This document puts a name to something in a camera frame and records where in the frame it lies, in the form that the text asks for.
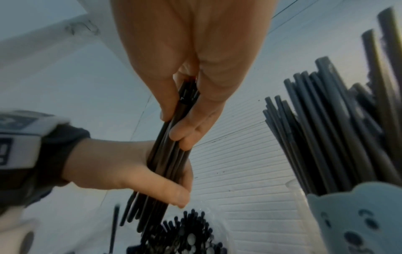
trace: black sleeve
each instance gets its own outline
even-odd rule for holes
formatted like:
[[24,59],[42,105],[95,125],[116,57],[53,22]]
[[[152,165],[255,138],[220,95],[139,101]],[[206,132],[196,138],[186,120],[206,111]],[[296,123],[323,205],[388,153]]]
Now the black sleeve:
[[44,191],[33,203],[47,196],[51,192],[49,188],[68,184],[61,178],[64,164],[74,147],[86,138],[90,138],[87,130],[64,124],[42,139],[35,171],[38,173],[37,187]]

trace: bundle of straws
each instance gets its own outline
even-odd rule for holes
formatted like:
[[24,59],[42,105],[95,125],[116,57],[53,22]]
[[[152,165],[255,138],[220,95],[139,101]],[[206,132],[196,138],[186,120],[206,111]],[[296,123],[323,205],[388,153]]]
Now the bundle of straws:
[[[175,115],[170,122],[163,124],[163,127],[149,154],[147,166],[153,172],[164,176],[174,182],[178,182],[184,166],[187,162],[190,151],[183,151],[179,148],[178,141],[169,138],[171,128],[183,119],[197,101],[199,92],[196,86],[196,79],[185,81],[179,90],[180,100],[176,106]],[[149,233],[160,225],[165,215],[168,204],[155,200],[147,195],[133,192],[127,201],[126,209],[120,222],[132,222],[139,219],[137,232],[142,236]]]
[[402,186],[402,43],[392,8],[379,13],[378,21],[383,44],[374,30],[362,35],[367,88],[357,83],[347,89],[323,57],[315,62],[318,72],[284,81],[297,115],[280,96],[278,108],[265,99],[266,123],[306,194],[350,191],[369,181]]

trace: bear face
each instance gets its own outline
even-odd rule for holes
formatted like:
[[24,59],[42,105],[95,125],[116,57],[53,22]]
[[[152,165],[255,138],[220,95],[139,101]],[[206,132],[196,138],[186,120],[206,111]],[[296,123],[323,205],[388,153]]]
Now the bear face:
[[402,253],[402,188],[370,182],[307,200],[329,253]]

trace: hand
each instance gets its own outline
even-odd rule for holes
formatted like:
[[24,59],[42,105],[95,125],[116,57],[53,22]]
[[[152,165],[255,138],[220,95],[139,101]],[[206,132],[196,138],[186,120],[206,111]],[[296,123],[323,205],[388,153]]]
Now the hand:
[[71,152],[62,177],[82,188],[132,189],[165,203],[183,208],[190,201],[193,171],[187,161],[180,184],[146,166],[153,141],[81,141]]
[[200,97],[170,132],[189,150],[223,111],[253,63],[276,0],[113,0],[121,41],[130,62],[172,118],[178,87],[197,76]]

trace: clear plastic cup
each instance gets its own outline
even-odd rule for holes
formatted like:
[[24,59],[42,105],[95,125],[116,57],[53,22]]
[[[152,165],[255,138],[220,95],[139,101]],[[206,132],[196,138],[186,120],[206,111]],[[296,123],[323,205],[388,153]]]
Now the clear plastic cup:
[[303,230],[308,236],[312,253],[328,254],[325,244],[322,241],[321,231],[318,223],[310,211],[306,195],[300,187],[299,182],[297,179],[293,179],[286,183],[286,187],[289,189],[289,192],[292,194],[296,203],[297,213],[301,218]]

